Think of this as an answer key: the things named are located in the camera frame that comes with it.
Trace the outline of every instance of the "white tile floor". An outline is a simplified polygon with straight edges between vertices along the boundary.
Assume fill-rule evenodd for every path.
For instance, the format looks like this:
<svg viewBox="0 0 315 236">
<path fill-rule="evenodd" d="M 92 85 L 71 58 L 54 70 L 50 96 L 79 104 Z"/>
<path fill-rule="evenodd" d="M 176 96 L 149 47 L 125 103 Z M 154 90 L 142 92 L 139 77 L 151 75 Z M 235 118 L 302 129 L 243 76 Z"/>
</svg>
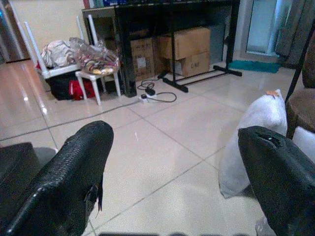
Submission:
<svg viewBox="0 0 315 236">
<path fill-rule="evenodd" d="M 3 64 L 0 145 L 32 142 L 34 147 L 60 148 L 83 125 L 103 120 L 115 133 L 104 172 L 103 212 L 98 216 L 96 210 L 92 212 L 84 235 L 254 236 L 255 221 L 263 214 L 260 206 L 250 197 L 225 200 L 221 196 L 219 161 L 246 108 L 265 90 L 281 89 L 285 97 L 294 71 L 243 73 L 243 77 L 227 75 L 191 85 L 189 93 L 158 81 L 157 92 L 176 93 L 176 102 L 137 103 L 62 124 L 137 97 L 104 94 L 101 106 L 93 99 L 57 101 L 44 91 L 30 61 Z"/>
</svg>

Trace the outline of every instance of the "refrigerator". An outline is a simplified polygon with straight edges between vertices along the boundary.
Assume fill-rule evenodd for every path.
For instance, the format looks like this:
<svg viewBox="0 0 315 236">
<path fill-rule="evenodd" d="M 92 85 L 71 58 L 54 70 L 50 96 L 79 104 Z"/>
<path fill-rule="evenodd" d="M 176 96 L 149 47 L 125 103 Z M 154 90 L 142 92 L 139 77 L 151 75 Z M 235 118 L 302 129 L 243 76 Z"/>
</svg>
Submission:
<svg viewBox="0 0 315 236">
<path fill-rule="evenodd" d="M 8 0 L 0 0 L 0 54 L 5 62 L 30 58 Z"/>
</svg>

